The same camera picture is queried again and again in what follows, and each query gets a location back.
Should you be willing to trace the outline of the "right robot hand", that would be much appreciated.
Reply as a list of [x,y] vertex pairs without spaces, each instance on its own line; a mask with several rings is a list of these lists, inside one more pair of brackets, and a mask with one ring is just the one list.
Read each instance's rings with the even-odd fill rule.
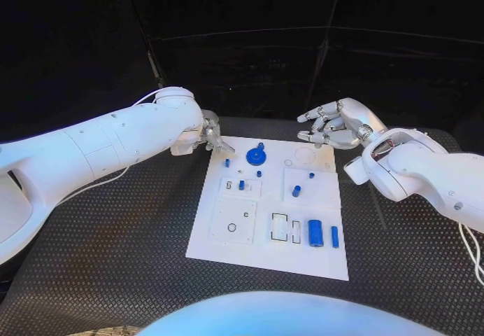
[[299,123],[309,120],[311,129],[296,133],[298,139],[341,150],[365,147],[388,130],[370,108],[352,98],[319,105],[296,117]]

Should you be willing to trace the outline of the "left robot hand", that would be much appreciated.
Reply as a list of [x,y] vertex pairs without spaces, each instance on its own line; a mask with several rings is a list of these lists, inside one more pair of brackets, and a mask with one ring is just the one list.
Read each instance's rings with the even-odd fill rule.
[[205,150],[214,151],[216,153],[224,151],[233,154],[234,149],[221,140],[218,117],[216,113],[211,112],[211,110],[203,109],[201,114],[203,114],[203,130],[200,133],[200,140],[203,141],[203,143],[205,143]]

